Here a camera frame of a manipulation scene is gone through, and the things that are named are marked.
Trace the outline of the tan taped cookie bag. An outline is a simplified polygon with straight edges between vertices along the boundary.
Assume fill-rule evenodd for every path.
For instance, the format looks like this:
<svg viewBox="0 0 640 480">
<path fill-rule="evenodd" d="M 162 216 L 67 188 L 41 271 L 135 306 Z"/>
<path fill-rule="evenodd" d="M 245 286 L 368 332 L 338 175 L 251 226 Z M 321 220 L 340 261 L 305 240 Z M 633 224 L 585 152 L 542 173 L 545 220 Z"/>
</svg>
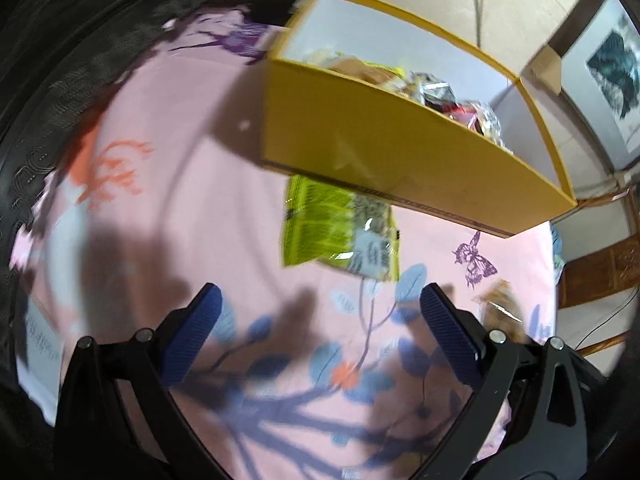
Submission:
<svg viewBox="0 0 640 480">
<path fill-rule="evenodd" d="M 476 296 L 474 302 L 480 309 L 480 322 L 485 330 L 501 330 L 517 344 L 529 342 L 522 308 L 508 281 L 496 281 L 486 292 Z"/>
</svg>

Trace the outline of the green peanut snack bag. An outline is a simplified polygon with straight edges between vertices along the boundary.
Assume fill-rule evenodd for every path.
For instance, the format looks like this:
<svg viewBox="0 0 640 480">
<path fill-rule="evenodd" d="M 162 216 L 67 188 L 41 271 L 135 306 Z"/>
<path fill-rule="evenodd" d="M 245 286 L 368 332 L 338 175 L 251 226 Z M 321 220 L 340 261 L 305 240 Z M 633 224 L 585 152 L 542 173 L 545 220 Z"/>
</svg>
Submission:
<svg viewBox="0 0 640 480">
<path fill-rule="evenodd" d="M 379 282 L 399 280 L 390 204 L 307 177 L 288 178 L 281 235 L 285 266 L 318 261 Z"/>
</svg>

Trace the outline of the clear white-ball snack bag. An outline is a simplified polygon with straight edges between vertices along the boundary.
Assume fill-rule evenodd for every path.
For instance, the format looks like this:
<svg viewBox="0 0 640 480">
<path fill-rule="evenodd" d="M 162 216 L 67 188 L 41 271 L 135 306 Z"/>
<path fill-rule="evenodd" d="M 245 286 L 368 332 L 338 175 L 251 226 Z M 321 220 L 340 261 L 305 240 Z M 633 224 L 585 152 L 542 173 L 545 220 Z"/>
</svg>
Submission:
<svg viewBox="0 0 640 480">
<path fill-rule="evenodd" d="M 484 136 L 503 151 L 512 154 L 504 144 L 500 120 L 494 110 L 486 103 L 478 101 L 459 101 L 446 115 L 466 128 Z"/>
</svg>

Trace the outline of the wooden chair with grey seat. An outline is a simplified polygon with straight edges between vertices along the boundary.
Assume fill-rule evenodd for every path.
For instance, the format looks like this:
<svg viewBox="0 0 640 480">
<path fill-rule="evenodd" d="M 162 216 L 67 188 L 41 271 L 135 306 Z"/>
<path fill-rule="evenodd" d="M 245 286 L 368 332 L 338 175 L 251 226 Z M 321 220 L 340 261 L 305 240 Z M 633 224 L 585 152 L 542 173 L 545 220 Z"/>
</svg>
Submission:
<svg viewBox="0 0 640 480">
<path fill-rule="evenodd" d="M 623 344 L 629 332 L 603 339 L 584 346 L 586 340 L 606 323 L 612 321 L 620 312 L 639 298 L 639 201 L 638 188 L 629 185 L 620 191 L 600 196 L 580 198 L 577 205 L 562 219 L 568 218 L 584 209 L 610 206 L 622 203 L 631 234 L 608 247 L 592 252 L 567 263 L 559 279 L 558 309 L 564 310 L 581 306 L 618 294 L 627 289 L 634 292 L 605 321 L 582 337 L 576 344 L 576 352 L 586 358 L 603 350 Z"/>
</svg>

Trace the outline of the blue cloth on chair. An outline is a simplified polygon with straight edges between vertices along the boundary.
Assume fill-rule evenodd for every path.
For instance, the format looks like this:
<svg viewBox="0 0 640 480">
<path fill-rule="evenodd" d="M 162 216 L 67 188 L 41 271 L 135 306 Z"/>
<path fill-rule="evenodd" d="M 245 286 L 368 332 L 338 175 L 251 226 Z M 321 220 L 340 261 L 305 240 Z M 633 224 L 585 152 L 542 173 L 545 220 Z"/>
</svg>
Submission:
<svg viewBox="0 0 640 480">
<path fill-rule="evenodd" d="M 552 236 L 554 282 L 559 284 L 565 266 L 565 260 L 562 255 L 563 242 L 560 233 L 553 224 L 550 226 L 550 231 Z"/>
</svg>

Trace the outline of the pink floral tablecloth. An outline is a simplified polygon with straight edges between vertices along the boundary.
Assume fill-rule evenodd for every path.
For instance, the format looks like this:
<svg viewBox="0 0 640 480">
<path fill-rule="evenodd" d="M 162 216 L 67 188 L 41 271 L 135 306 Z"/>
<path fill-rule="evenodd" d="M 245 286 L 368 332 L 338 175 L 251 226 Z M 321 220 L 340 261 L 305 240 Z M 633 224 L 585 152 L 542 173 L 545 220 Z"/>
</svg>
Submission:
<svg viewBox="0 0 640 480">
<path fill-rule="evenodd" d="M 98 108 L 14 245 L 39 344 L 21 374 L 55 396 L 80 337 L 126 340 L 214 283 L 220 319 L 174 396 L 221 465 L 238 479 L 405 479 L 470 393 L 422 318 L 422 287 L 474 312 L 507 281 L 518 327 L 545 341 L 551 229 L 500 240 L 396 209 L 397 282 L 284 266 L 288 180 L 256 155 L 273 36 L 238 9 L 198 12 Z"/>
</svg>

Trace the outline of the yellow cardboard box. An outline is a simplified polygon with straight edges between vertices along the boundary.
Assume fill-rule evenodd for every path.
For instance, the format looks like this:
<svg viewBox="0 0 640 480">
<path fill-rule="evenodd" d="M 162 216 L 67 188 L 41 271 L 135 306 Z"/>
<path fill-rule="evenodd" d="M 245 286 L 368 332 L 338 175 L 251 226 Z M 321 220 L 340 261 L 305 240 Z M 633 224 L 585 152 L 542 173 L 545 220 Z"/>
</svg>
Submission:
<svg viewBox="0 0 640 480">
<path fill-rule="evenodd" d="M 326 50 L 430 73 L 488 104 L 495 144 L 453 119 L 313 66 Z M 378 0 L 311 0 L 267 58 L 260 141 L 269 166 L 510 237 L 576 204 L 552 136 L 519 76 L 448 30 Z"/>
</svg>

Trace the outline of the cardboard corner protector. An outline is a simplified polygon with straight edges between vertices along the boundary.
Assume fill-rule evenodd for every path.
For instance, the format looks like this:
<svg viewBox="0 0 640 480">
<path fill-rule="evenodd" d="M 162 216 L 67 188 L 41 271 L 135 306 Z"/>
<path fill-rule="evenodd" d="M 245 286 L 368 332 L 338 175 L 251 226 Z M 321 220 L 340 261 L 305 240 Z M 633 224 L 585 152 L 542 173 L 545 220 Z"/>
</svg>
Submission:
<svg viewBox="0 0 640 480">
<path fill-rule="evenodd" d="M 559 96 L 562 92 L 562 58 L 552 47 L 544 44 L 529 60 L 522 77 Z"/>
</svg>

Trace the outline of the framed landscape painting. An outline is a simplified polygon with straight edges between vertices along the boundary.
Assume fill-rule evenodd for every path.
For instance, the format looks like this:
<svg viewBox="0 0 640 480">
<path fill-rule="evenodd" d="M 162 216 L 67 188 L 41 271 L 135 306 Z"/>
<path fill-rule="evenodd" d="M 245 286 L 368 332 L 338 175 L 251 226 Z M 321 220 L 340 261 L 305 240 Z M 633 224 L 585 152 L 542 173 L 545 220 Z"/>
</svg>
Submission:
<svg viewBox="0 0 640 480">
<path fill-rule="evenodd" d="M 639 31 L 620 0 L 578 0 L 549 46 L 561 96 L 614 171 L 639 161 Z"/>
</svg>

